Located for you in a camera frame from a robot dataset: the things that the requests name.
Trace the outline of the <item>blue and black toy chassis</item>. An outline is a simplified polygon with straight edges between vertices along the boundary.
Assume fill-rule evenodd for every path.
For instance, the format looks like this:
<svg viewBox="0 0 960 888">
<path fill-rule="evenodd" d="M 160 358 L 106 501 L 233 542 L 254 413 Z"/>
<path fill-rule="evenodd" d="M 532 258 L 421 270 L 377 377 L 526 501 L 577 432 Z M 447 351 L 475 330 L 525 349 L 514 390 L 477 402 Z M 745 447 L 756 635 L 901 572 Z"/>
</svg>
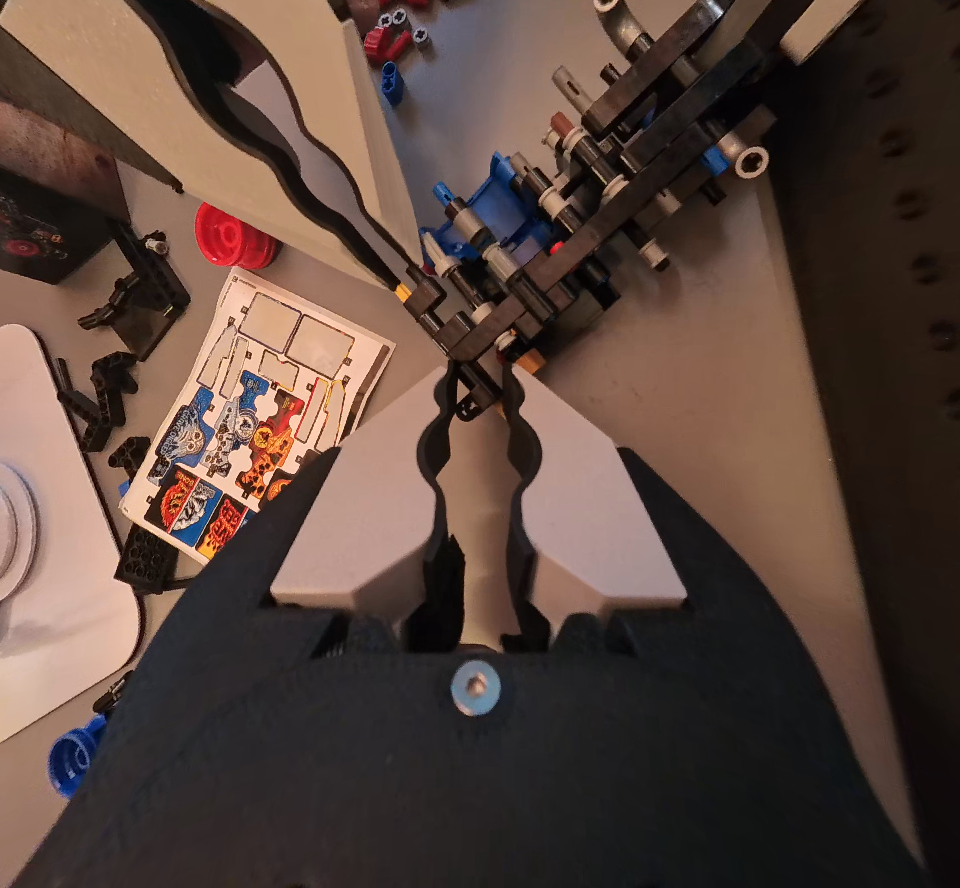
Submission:
<svg viewBox="0 0 960 888">
<path fill-rule="evenodd" d="M 593 97 L 560 67 L 554 84 L 578 114 L 551 118 L 544 138 L 560 174 L 498 154 L 471 198 L 438 183 L 445 223 L 422 228 L 420 268 L 446 291 L 417 320 L 449 364 L 517 358 L 591 296 L 618 299 L 598 254 L 617 236 L 655 272 L 669 267 L 644 214 L 670 217 L 690 184 L 715 200 L 717 178 L 762 175 L 768 151 L 739 126 L 748 91 L 778 62 L 803 64 L 866 0 L 696 0 L 653 37 L 626 0 L 593 0 L 626 67 L 606 66 Z"/>
</svg>

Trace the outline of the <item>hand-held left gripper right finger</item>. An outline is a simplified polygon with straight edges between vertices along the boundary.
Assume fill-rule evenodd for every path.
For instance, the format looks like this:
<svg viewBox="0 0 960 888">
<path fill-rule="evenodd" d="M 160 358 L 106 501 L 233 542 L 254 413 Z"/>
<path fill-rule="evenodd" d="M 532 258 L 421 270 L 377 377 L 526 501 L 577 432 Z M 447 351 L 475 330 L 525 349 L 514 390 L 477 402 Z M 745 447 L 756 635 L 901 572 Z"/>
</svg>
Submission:
<svg viewBox="0 0 960 888">
<path fill-rule="evenodd" d="M 688 597 L 616 443 L 521 367 L 503 376 L 510 498 L 506 568 L 519 633 L 545 652 L 574 616 L 674 610 Z"/>
</svg>

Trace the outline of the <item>colourful sticker sheet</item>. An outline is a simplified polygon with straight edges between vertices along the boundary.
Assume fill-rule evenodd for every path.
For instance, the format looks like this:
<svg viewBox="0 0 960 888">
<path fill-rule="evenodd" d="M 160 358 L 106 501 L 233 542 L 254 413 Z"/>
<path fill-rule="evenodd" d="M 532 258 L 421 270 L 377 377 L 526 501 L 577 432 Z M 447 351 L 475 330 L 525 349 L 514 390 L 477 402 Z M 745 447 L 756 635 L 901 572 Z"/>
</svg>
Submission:
<svg viewBox="0 0 960 888">
<path fill-rule="evenodd" d="M 354 431 L 395 348 L 232 269 L 121 513 L 207 564 L 302 468 Z"/>
</svg>

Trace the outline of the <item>red toy wheel rim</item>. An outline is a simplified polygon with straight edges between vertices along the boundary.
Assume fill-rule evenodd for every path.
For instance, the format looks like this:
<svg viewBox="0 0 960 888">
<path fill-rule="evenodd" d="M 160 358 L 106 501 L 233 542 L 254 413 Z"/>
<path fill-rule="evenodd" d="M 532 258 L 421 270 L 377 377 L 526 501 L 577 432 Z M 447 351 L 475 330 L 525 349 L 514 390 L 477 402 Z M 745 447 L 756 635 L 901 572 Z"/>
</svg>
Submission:
<svg viewBox="0 0 960 888">
<path fill-rule="evenodd" d="M 194 222 L 200 253 L 213 265 L 261 271 L 280 254 L 282 243 L 272 235 L 203 202 Z"/>
</svg>

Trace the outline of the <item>thin black toy beam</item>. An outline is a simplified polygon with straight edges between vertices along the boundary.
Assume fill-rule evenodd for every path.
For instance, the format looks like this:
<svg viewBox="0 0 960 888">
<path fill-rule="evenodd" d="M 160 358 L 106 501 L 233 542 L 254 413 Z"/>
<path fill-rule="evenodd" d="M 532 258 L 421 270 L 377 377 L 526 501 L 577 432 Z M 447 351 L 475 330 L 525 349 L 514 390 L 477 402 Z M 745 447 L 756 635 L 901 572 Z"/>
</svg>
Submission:
<svg viewBox="0 0 960 888">
<path fill-rule="evenodd" d="M 109 719 L 113 716 L 123 694 L 135 676 L 136 669 L 129 669 L 117 678 L 108 689 L 93 704 L 93 712 L 97 716 Z"/>
</svg>

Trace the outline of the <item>grey desk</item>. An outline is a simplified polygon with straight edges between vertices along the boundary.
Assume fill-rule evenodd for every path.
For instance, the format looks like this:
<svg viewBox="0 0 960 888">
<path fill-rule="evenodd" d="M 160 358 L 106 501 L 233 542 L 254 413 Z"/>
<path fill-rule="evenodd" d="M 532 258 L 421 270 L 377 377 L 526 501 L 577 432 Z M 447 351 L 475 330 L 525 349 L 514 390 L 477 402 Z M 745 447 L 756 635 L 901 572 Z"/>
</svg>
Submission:
<svg viewBox="0 0 960 888">
<path fill-rule="evenodd" d="M 566 66 L 590 94 L 616 61 L 593 0 L 454 0 L 438 6 L 434 54 L 404 61 L 396 112 L 376 89 L 416 219 L 442 212 L 431 189 L 471 194 L 494 151 L 550 167 L 542 138 L 570 111 L 551 82 Z M 693 0 L 628 0 L 651 34 Z M 180 393 L 225 280 L 201 258 L 197 198 L 121 166 L 138 231 L 171 238 L 191 305 L 138 369 L 126 428 L 111 441 L 154 435 Z M 724 180 L 726 198 L 700 196 L 660 231 L 671 268 L 654 274 L 630 247 L 612 261 L 621 299 L 556 359 L 543 379 L 619 445 L 631 448 L 690 503 L 760 576 L 791 618 L 841 714 L 877 798 L 916 858 L 923 850 L 882 667 L 835 474 L 773 197 L 767 178 Z M 77 320 L 102 305 L 128 270 L 105 248 L 60 286 L 2 272 L 2 325 L 31 329 L 72 380 L 90 391 L 91 363 L 119 345 Z M 376 286 L 284 248 L 265 277 L 388 338 L 397 348 L 364 421 L 441 366 L 437 348 Z M 468 642 L 494 646 L 515 621 L 503 576 L 509 500 L 517 484 L 496 412 L 451 427 L 440 484 L 466 558 Z M 2 886 L 14 881 L 66 807 L 52 790 L 52 743 L 86 724 L 104 680 L 2 743 Z"/>
</svg>

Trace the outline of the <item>black dimpled pad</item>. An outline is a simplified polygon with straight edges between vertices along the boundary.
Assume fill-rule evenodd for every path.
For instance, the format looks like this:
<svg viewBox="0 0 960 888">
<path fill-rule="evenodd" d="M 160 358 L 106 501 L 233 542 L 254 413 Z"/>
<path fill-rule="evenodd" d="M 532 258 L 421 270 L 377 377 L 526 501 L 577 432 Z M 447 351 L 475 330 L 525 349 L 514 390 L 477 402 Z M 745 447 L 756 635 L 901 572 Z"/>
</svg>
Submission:
<svg viewBox="0 0 960 888">
<path fill-rule="evenodd" d="M 767 103 L 923 854 L 959 874 L 959 0 L 867 0 Z"/>
</svg>

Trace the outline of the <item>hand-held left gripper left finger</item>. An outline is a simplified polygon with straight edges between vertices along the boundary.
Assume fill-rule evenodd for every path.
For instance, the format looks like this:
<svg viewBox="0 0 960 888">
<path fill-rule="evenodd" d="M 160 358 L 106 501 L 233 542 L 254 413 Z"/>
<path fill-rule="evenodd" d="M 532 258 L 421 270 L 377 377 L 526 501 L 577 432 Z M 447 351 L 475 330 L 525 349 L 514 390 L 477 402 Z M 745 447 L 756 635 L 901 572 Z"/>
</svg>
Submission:
<svg viewBox="0 0 960 888">
<path fill-rule="evenodd" d="M 454 366 L 433 371 L 329 452 L 271 584 L 277 603 L 377 619 L 414 652 L 458 648 L 466 557 L 439 485 L 458 384 Z"/>
</svg>

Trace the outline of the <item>black angled toy beam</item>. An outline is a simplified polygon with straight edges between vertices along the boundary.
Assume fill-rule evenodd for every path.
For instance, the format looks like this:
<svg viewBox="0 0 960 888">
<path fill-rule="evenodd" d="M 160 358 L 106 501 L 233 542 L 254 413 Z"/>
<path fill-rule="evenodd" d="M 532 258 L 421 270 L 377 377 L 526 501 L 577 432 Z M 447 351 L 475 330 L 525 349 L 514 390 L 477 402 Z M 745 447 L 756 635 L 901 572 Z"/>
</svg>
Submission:
<svg viewBox="0 0 960 888">
<path fill-rule="evenodd" d="M 94 361 L 90 376 L 95 394 L 92 399 L 68 386 L 66 362 L 57 361 L 67 385 L 58 389 L 57 400 L 86 426 L 78 438 L 78 448 L 83 454 L 103 451 L 114 430 L 126 426 L 124 397 L 138 393 L 138 382 L 131 375 L 131 369 L 137 364 L 137 356 L 130 352 L 114 352 Z"/>
<path fill-rule="evenodd" d="M 108 466 L 114 470 L 122 470 L 128 480 L 133 480 L 146 461 L 151 445 L 150 437 L 128 437 L 108 456 Z"/>
</svg>

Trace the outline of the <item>blue toy wheel rim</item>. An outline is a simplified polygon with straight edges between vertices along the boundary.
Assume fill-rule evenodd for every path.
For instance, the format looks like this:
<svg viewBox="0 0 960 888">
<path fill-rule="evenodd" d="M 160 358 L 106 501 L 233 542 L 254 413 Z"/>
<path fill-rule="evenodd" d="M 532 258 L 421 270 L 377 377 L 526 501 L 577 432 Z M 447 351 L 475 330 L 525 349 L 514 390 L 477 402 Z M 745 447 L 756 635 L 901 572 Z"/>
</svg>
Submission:
<svg viewBox="0 0 960 888">
<path fill-rule="evenodd" d="M 69 801 L 89 774 L 103 741 L 109 718 L 97 713 L 85 725 L 78 726 L 54 741 L 47 760 L 51 786 L 61 798 Z"/>
</svg>

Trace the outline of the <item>toy truck set box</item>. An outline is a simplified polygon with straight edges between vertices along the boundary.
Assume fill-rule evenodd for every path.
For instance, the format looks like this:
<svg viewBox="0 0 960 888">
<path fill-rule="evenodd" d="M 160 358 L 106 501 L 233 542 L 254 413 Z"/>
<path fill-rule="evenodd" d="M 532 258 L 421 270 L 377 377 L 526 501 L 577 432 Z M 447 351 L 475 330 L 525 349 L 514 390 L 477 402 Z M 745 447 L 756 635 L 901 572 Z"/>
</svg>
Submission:
<svg viewBox="0 0 960 888">
<path fill-rule="evenodd" d="M 131 222 L 114 156 L 1 102 L 1 269 L 57 285 Z"/>
</svg>

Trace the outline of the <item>black toy subassembly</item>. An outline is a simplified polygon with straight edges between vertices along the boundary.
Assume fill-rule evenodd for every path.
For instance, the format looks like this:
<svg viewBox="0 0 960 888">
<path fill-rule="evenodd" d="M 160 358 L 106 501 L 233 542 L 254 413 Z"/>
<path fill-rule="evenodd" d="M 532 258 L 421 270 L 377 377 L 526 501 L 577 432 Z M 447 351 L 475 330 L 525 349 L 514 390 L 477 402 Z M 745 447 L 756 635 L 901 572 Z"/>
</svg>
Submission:
<svg viewBox="0 0 960 888">
<path fill-rule="evenodd" d="M 138 237 L 128 223 L 114 219 L 107 220 L 107 228 L 130 271 L 115 281 L 104 305 L 78 319 L 78 327 L 113 330 L 144 362 L 186 313 L 191 297 L 171 265 L 164 232 Z"/>
</svg>

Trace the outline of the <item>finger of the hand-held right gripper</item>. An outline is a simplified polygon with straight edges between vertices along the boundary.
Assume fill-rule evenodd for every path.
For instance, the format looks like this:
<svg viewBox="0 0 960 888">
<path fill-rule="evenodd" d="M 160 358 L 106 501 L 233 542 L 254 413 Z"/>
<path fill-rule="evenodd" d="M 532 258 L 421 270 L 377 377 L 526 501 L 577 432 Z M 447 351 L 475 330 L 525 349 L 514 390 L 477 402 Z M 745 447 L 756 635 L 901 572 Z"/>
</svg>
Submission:
<svg viewBox="0 0 960 888">
<path fill-rule="evenodd" d="M 401 279 L 352 220 L 314 195 L 285 144 L 245 124 L 136 0 L 6 0 L 2 29 L 188 193 L 397 290 Z"/>
<path fill-rule="evenodd" d="M 187 97 L 216 132 L 269 170 L 280 205 L 306 234 L 281 233 L 277 214 L 256 222 L 291 246 L 362 281 L 396 287 L 395 268 L 416 266 L 420 242 L 414 208 L 348 0 L 190 0 L 252 43 L 282 87 L 296 136 L 319 159 L 333 184 L 315 194 L 293 153 L 234 112 L 220 89 L 164 35 Z"/>
</svg>

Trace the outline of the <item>small black toy connector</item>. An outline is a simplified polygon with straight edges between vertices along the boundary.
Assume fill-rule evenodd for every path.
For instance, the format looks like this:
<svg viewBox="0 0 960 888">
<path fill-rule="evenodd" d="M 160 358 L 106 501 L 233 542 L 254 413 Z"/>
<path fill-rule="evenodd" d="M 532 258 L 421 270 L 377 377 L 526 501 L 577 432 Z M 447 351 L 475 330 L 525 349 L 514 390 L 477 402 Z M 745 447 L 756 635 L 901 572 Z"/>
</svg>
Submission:
<svg viewBox="0 0 960 888">
<path fill-rule="evenodd" d="M 466 389 L 466 395 L 455 408 L 456 417 L 470 423 L 477 420 L 502 400 L 502 389 L 482 366 L 473 363 L 456 365 L 458 382 Z"/>
</svg>

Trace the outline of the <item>black square toy plate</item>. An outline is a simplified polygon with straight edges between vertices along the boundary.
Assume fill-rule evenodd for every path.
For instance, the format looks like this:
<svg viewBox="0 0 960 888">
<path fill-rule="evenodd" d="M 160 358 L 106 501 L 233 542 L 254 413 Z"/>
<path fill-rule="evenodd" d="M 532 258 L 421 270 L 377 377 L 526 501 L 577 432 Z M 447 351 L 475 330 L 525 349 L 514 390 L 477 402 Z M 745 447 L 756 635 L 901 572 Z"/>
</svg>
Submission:
<svg viewBox="0 0 960 888">
<path fill-rule="evenodd" d="M 134 524 L 126 537 L 114 580 L 140 595 L 173 589 L 180 552 L 163 538 Z"/>
</svg>

